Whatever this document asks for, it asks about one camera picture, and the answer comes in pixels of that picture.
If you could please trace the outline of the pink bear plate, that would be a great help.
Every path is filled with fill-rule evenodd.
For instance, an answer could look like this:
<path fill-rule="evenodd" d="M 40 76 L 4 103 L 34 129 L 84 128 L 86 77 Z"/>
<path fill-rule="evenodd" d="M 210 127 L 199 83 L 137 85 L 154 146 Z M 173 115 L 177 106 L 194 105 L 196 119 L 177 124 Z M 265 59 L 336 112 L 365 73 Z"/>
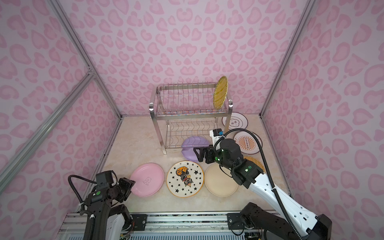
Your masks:
<path fill-rule="evenodd" d="M 155 163 L 143 164 L 130 176 L 130 180 L 136 182 L 132 187 L 132 193 L 142 198 L 152 196 L 162 187 L 164 178 L 161 166 Z"/>

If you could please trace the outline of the yellow woven plate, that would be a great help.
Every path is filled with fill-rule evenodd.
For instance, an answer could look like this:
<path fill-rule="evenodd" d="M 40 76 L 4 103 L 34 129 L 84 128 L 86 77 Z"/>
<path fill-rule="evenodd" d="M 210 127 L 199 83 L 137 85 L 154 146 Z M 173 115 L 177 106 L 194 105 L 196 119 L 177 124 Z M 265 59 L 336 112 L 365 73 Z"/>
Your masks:
<path fill-rule="evenodd" d="M 216 84 L 213 94 L 213 105 L 215 110 L 220 110 L 225 103 L 228 93 L 228 79 L 226 76 L 222 76 Z"/>

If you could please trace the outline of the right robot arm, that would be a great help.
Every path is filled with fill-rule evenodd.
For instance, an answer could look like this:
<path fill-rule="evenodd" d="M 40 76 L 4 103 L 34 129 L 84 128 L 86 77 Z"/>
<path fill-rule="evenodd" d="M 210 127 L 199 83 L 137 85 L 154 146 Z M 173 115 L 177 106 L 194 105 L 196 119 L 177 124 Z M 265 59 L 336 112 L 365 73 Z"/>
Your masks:
<path fill-rule="evenodd" d="M 194 148 L 199 162 L 217 163 L 230 170 L 239 185 L 265 200 L 279 215 L 264 211 L 257 204 L 248 203 L 240 212 L 245 228 L 261 228 L 283 240 L 329 240 L 332 221 L 324 214 L 316 215 L 272 184 L 264 169 L 246 159 L 233 139 L 224 139 L 219 147 Z"/>

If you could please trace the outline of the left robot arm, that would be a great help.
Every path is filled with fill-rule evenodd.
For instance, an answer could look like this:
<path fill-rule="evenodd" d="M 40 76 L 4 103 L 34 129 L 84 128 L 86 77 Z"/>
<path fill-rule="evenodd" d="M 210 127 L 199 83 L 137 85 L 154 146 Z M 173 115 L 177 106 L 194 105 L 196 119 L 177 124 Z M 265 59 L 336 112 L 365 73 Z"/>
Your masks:
<path fill-rule="evenodd" d="M 122 203 L 128 199 L 136 182 L 120 178 L 114 183 L 114 176 L 114 171 L 96 175 L 96 188 L 85 200 L 87 208 L 81 211 L 81 215 L 87 215 L 84 240 L 104 240 L 107 236 L 108 218 L 114 215 L 123 217 L 123 231 L 130 231 L 134 227 L 134 220 Z"/>

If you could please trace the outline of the steel two-tier dish rack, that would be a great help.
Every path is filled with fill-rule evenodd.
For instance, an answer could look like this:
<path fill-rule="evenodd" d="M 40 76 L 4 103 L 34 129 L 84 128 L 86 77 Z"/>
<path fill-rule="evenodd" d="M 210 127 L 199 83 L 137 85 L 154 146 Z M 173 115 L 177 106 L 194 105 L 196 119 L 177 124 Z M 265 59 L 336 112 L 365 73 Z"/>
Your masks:
<path fill-rule="evenodd" d="M 162 153 L 180 149 L 192 136 L 207 137 L 225 118 L 223 130 L 229 130 L 234 100 L 227 93 L 224 104 L 214 106 L 215 83 L 170 84 L 153 87 L 149 113 Z"/>

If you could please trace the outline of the purple shell-shaped plate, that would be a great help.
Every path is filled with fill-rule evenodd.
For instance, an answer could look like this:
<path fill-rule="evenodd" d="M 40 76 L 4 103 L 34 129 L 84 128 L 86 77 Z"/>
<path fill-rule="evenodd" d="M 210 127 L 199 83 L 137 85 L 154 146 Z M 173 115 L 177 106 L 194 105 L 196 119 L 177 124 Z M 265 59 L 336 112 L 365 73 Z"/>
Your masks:
<path fill-rule="evenodd" d="M 204 137 L 189 137 L 182 144 L 182 155 L 188 161 L 198 162 L 198 158 L 194 152 L 194 148 L 208 147 L 209 145 L 210 142 Z"/>

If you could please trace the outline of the white star cartoon plate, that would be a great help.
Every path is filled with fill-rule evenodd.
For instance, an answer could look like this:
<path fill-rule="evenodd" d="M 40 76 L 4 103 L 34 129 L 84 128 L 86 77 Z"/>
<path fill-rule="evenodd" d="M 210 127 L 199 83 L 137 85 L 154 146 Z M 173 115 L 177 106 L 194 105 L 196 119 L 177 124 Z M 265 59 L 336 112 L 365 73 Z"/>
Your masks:
<path fill-rule="evenodd" d="M 204 171 L 199 164 L 192 161 L 182 161 L 170 168 L 166 183 L 174 196 L 189 198 L 202 189 L 204 177 Z"/>

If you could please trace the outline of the cream plain plate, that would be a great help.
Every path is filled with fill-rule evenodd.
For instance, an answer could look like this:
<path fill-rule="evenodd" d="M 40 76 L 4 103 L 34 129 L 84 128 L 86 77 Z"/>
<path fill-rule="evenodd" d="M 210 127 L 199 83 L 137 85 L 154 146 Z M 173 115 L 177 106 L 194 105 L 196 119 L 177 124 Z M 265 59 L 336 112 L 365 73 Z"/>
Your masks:
<path fill-rule="evenodd" d="M 233 180 L 230 170 L 212 164 L 205 172 L 205 185 L 217 197 L 229 197 L 238 189 L 238 184 Z"/>

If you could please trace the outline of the white plate orange sunburst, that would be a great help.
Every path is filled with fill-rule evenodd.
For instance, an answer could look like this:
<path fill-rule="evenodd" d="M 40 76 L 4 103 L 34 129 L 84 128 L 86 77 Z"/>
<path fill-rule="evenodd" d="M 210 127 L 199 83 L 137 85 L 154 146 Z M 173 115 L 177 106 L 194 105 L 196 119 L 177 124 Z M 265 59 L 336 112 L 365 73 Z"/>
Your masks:
<path fill-rule="evenodd" d="M 234 140 L 239 145 L 243 154 L 254 155 L 260 152 L 255 139 L 247 132 L 239 131 L 234 135 Z"/>

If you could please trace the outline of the white plate black rim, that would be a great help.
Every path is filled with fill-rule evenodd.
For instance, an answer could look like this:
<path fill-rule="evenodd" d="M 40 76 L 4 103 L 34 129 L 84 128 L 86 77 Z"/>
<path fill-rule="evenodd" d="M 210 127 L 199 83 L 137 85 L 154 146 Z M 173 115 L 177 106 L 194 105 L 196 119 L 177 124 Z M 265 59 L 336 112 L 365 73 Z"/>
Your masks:
<path fill-rule="evenodd" d="M 222 117 L 222 124 L 224 126 L 224 132 L 232 129 L 246 129 L 249 125 L 247 117 L 241 113 L 233 112 L 228 119 L 228 114 Z"/>

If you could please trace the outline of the orange woven plate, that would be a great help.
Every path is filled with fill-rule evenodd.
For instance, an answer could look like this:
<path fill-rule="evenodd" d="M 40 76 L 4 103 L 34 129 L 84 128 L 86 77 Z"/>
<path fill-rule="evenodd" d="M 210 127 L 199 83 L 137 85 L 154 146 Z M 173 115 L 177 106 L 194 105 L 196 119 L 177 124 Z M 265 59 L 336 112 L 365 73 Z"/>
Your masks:
<path fill-rule="evenodd" d="M 250 156 L 245 156 L 244 158 L 255 163 L 259 168 L 262 169 L 263 172 L 266 172 L 265 166 L 258 159 L 250 157 Z"/>

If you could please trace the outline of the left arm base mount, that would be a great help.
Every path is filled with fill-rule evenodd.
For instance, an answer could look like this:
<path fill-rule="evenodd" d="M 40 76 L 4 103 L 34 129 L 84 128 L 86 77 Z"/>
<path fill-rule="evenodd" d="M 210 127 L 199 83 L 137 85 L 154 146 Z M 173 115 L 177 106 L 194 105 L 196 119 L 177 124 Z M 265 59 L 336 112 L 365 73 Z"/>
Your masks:
<path fill-rule="evenodd" d="M 130 216 L 123 215 L 124 225 L 122 231 L 131 232 L 131 231 L 144 231 L 146 229 L 146 224 L 148 220 L 148 215 L 146 214 L 133 214 Z"/>

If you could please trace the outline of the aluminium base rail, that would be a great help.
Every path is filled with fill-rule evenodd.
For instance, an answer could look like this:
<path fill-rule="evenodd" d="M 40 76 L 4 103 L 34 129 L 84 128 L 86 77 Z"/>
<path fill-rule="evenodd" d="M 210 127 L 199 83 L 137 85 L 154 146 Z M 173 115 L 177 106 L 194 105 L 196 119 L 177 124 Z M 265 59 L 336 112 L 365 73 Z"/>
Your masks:
<path fill-rule="evenodd" d="M 133 213 L 133 231 L 119 240 L 262 240 L 263 228 L 243 228 L 238 212 Z"/>

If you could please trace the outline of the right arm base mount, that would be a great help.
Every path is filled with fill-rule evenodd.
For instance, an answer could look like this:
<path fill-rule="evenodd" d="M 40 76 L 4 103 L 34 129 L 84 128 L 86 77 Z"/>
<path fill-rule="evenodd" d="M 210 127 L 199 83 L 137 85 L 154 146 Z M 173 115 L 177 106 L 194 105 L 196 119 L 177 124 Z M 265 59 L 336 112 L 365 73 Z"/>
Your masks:
<path fill-rule="evenodd" d="M 264 215 L 260 213 L 251 213 L 242 215 L 241 213 L 229 213 L 227 216 L 227 223 L 229 230 L 244 230 L 256 231 L 270 229 L 271 226 L 263 218 Z"/>

